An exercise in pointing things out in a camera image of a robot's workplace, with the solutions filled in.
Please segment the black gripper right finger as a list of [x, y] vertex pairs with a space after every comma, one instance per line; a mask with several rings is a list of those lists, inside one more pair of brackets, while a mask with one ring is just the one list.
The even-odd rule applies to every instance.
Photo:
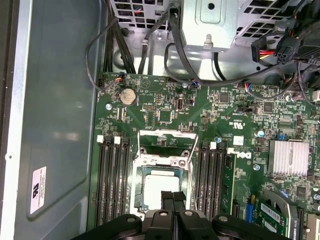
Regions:
[[286, 240], [287, 237], [249, 223], [233, 215], [219, 214], [211, 221], [195, 210], [185, 207], [184, 192], [173, 193], [178, 227], [183, 240]]

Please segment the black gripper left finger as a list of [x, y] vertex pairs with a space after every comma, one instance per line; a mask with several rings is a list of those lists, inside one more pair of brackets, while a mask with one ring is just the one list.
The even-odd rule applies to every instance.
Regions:
[[173, 200], [171, 191], [161, 192], [161, 209], [142, 220], [124, 214], [75, 237], [76, 240], [170, 240], [173, 236]]

